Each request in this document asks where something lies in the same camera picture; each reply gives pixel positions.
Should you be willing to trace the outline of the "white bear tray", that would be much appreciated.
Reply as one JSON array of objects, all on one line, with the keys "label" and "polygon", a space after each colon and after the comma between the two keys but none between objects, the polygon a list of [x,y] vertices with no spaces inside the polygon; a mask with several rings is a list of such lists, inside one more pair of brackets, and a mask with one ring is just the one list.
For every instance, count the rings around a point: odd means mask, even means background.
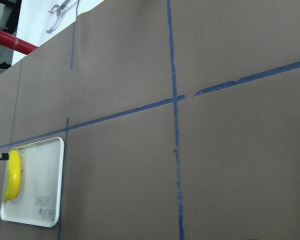
[{"label": "white bear tray", "polygon": [[18,196],[4,201],[8,162],[2,189],[0,218],[3,221],[51,228],[60,216],[65,144],[53,137],[17,146],[21,156],[21,185]]}]

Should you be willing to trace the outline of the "red bottle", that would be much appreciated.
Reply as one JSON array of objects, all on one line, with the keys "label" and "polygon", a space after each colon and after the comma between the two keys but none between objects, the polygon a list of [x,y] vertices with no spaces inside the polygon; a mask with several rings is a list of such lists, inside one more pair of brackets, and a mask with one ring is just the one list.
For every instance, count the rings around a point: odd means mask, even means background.
[{"label": "red bottle", "polygon": [[19,53],[28,55],[38,47],[3,30],[0,30],[0,45]]}]

